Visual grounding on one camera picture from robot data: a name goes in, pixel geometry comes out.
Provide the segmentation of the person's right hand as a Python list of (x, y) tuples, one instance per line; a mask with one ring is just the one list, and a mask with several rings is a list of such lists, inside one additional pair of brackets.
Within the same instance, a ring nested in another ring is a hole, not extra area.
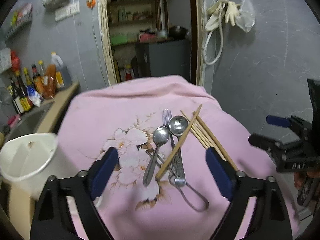
[(309, 172), (295, 172), (294, 173), (294, 186), (297, 189), (300, 189), (304, 181), (306, 180), (306, 177), (309, 178), (319, 178), (320, 177), (320, 171), (309, 171)]

